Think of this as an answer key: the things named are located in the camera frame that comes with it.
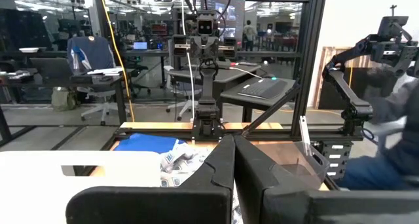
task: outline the wooden table surface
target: wooden table surface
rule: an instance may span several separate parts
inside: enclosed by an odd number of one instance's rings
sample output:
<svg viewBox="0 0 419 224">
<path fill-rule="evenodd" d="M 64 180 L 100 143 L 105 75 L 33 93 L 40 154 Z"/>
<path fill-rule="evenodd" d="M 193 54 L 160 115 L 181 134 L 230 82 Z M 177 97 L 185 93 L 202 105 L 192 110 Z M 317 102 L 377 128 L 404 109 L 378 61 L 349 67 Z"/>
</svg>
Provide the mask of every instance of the wooden table surface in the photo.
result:
<svg viewBox="0 0 419 224">
<path fill-rule="evenodd" d="M 230 122 L 225 124 L 226 129 L 242 129 L 248 122 Z M 125 122 L 122 124 L 121 128 L 133 128 L 133 129 L 191 129 L 192 124 L 189 122 Z M 276 122 L 266 122 L 262 123 L 257 129 L 264 130 L 264 129 L 282 129 L 282 126 Z M 189 145 L 193 147 L 208 147 L 213 149 L 218 142 L 216 141 L 207 141 L 207 142 L 195 142 L 192 143 L 191 141 L 187 141 Z M 279 144 L 279 143 L 286 143 L 292 144 L 292 141 L 252 141 L 253 145 L 259 147 L 260 150 L 266 151 L 266 147 L 263 145 L 267 144 Z M 118 146 L 119 141 L 116 141 L 115 144 L 112 146 L 111 150 L 114 150 L 116 146 Z M 276 161 L 276 156 L 270 156 L 272 159 Z M 102 167 L 97 167 L 90 175 L 91 176 L 104 176 L 105 172 Z M 320 187 L 321 191 L 328 191 L 328 188 L 324 183 L 321 184 Z"/>
</svg>

